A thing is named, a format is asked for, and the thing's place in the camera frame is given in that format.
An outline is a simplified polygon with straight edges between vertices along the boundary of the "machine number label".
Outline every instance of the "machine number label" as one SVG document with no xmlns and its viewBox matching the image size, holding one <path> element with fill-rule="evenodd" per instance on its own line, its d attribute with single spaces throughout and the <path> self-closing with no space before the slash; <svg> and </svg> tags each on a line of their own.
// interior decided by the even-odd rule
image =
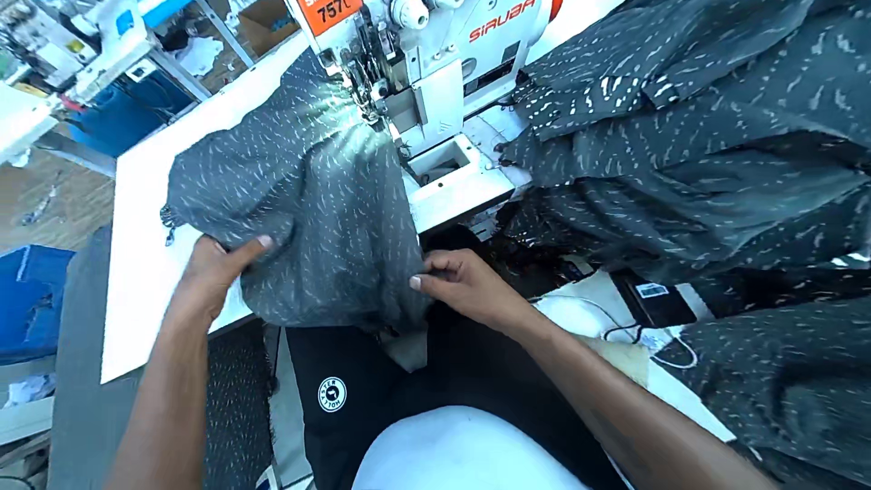
<svg viewBox="0 0 871 490">
<path fill-rule="evenodd" d="M 315 36 L 351 17 L 362 6 L 363 0 L 303 0 L 300 4 Z"/>
</svg>

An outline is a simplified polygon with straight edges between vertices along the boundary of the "logo patch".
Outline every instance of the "logo patch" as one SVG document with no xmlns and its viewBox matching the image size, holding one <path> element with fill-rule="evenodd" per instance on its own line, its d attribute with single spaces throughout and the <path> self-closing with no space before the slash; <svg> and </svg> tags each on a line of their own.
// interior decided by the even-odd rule
<svg viewBox="0 0 871 490">
<path fill-rule="evenodd" d="M 321 381 L 321 387 L 318 388 L 318 401 L 321 402 L 321 408 L 324 412 L 335 412 L 345 405 L 345 398 L 348 397 L 348 389 L 345 388 L 345 382 L 335 376 L 331 376 Z"/>
</svg>

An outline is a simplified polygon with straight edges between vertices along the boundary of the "person's right hand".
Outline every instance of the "person's right hand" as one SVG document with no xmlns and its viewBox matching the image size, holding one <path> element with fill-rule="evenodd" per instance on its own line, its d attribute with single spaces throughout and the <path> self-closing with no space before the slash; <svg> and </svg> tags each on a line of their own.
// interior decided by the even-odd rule
<svg viewBox="0 0 871 490">
<path fill-rule="evenodd" d="M 412 289 L 444 301 L 461 315 L 504 333 L 537 311 L 475 252 L 436 250 L 412 276 Z"/>
</svg>

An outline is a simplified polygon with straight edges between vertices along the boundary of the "white cable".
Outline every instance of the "white cable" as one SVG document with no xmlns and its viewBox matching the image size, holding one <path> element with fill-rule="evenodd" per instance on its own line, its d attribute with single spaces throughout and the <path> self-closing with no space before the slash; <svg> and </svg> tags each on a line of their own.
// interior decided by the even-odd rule
<svg viewBox="0 0 871 490">
<path fill-rule="evenodd" d="M 691 369 L 691 368 L 696 367 L 696 366 L 699 364 L 699 356 L 696 355 L 696 351 L 693 350 L 692 347 L 690 347 L 689 345 L 687 345 L 686 342 L 684 342 L 684 339 L 680 338 L 680 335 L 675 336 L 675 335 L 672 334 L 670 331 L 668 332 L 668 335 L 672 336 L 672 338 L 673 338 L 674 340 L 677 340 L 678 342 L 680 342 L 680 344 L 683 345 L 684 348 L 687 349 L 687 350 L 690 352 L 690 355 L 692 356 L 692 362 L 690 362 L 690 363 L 687 364 L 687 365 L 681 366 L 681 365 L 677 365 L 677 364 L 672 364 L 672 363 L 670 363 L 670 362 L 668 362 L 668 361 L 664 361 L 664 360 L 660 359 L 658 356 L 656 356 L 655 354 L 652 355 L 651 358 L 656 359 L 656 360 L 659 361 L 660 363 L 665 364 L 666 366 L 671 366 L 671 367 L 673 367 L 673 368 L 675 368 L 675 369 Z"/>
<path fill-rule="evenodd" d="M 633 325 L 627 325 L 624 327 L 624 326 L 620 325 L 620 323 L 617 323 L 617 320 L 615 320 L 614 317 L 611 316 L 611 313 L 608 313 L 608 310 L 606 310 L 601 304 L 596 303 L 595 301 L 592 301 L 592 300 L 587 299 L 585 297 L 569 296 L 569 295 L 546 295 L 546 296 L 538 296 L 538 297 L 531 298 L 530 303 L 534 303 L 538 300 L 541 300 L 544 298 L 549 298 L 549 297 L 567 297 L 567 298 L 577 299 L 577 300 L 583 301 L 585 303 L 589 303 L 589 304 L 595 306 L 596 308 L 599 308 L 602 311 L 602 313 L 604 313 L 604 315 L 607 316 L 608 319 L 611 320 L 612 323 L 614 323 L 615 328 L 619 328 L 619 329 L 627 328 L 628 329 L 628 328 L 631 328 L 633 326 Z M 667 328 L 661 329 L 661 330 L 667 331 L 668 335 L 670 335 L 672 337 L 672 339 L 677 340 L 681 345 L 684 346 L 685 349 L 687 349 L 690 352 L 690 355 L 692 356 L 692 362 L 690 362 L 687 365 L 681 366 L 681 365 L 670 363 L 668 361 L 664 361 L 664 360 L 660 359 L 659 357 L 657 357 L 655 354 L 652 355 L 651 358 L 656 359 L 660 363 L 665 364 L 667 366 L 671 366 L 675 369 L 691 369 L 691 368 L 696 367 L 699 364 L 699 356 L 696 355 L 696 351 L 693 350 L 692 347 L 687 345 L 686 342 L 684 342 L 684 339 L 680 338 L 680 335 L 675 336 L 674 334 L 672 334 L 672 331 L 668 330 Z M 611 331 L 611 330 L 606 330 L 605 332 L 603 332 L 602 336 L 609 331 Z"/>
<path fill-rule="evenodd" d="M 571 298 L 571 299 L 577 299 L 577 300 L 583 301 L 583 302 L 585 302 L 585 303 L 589 303 L 589 304 L 595 306 L 596 308 L 599 308 L 600 310 L 602 310 L 602 313 L 604 313 L 604 315 L 607 316 L 609 320 L 611 320 L 611 323 L 614 323 L 614 327 L 616 327 L 616 328 L 630 328 L 630 327 L 632 326 L 632 325 L 626 325 L 626 326 L 624 327 L 623 325 L 621 325 L 620 323 L 618 323 L 617 320 L 615 320 L 614 317 L 611 316 L 611 313 L 608 313 L 608 310 L 606 310 L 606 309 L 605 309 L 601 304 L 596 303 L 595 301 L 593 301 L 593 300 L 591 300 L 591 299 L 587 299 L 587 298 L 585 298 L 585 297 L 581 297 L 581 296 L 570 296 L 570 295 L 546 295 L 546 296 L 537 296 L 537 297 L 531 298 L 531 299 L 530 299 L 530 303 L 535 303 L 535 302 L 537 302 L 537 301 L 539 301 L 539 300 L 547 299 L 547 298 L 549 298 L 549 297 L 567 297 L 567 298 Z"/>
</svg>

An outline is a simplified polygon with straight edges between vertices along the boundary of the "hand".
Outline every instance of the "hand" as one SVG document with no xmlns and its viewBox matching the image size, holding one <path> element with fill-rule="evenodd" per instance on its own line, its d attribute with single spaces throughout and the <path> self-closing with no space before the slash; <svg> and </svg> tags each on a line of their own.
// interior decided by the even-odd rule
<svg viewBox="0 0 871 490">
<path fill-rule="evenodd" d="M 272 245 L 272 238 L 262 235 L 228 254 L 211 236 L 201 236 L 193 246 L 179 285 L 172 293 L 164 325 L 205 322 L 208 328 L 224 308 L 230 284 Z"/>
<path fill-rule="evenodd" d="M 517 294 L 475 252 L 437 250 L 427 256 L 423 271 L 412 276 L 411 289 L 444 301 L 461 315 L 503 333 L 537 310 Z"/>
</svg>

